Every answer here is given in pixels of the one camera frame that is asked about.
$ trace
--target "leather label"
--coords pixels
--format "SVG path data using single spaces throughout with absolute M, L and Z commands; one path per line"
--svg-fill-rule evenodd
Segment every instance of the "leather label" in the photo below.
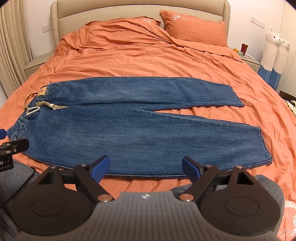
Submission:
M 46 92 L 46 89 L 47 89 L 47 86 L 42 87 L 42 88 L 39 90 L 37 96 L 39 96 L 39 95 L 44 95 L 45 92 Z

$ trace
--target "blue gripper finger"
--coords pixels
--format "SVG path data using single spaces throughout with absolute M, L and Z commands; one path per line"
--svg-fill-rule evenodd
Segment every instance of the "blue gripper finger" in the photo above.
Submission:
M 182 160 L 182 170 L 192 183 L 204 173 L 204 168 L 189 156 L 185 156 Z
M 6 137 L 6 131 L 4 129 L 0 129 L 0 140 Z
M 101 156 L 93 164 L 89 165 L 89 174 L 91 177 L 99 183 L 102 178 L 109 171 L 110 159 L 108 156 Z

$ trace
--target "orange pillow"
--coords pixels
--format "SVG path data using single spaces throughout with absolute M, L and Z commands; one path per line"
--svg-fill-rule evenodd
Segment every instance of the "orange pillow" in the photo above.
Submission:
M 175 39 L 227 47 L 225 22 L 212 22 L 173 11 L 160 10 L 165 30 Z

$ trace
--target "elastic waistband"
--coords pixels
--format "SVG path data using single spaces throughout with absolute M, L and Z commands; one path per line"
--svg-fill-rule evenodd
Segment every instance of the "elastic waistband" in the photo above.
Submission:
M 33 100 L 28 104 L 28 107 L 35 107 L 37 102 L 43 101 L 44 95 L 39 95 L 33 98 Z M 18 140 L 21 139 L 26 133 L 26 127 L 24 123 L 31 118 L 30 115 L 27 115 L 27 110 L 19 116 L 15 124 L 7 130 L 7 136 L 10 140 Z

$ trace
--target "beige curtain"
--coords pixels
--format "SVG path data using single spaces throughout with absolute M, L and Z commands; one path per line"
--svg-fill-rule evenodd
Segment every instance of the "beige curtain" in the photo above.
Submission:
M 0 9 L 0 82 L 8 97 L 26 81 L 24 67 L 32 60 L 24 1 L 10 0 Z

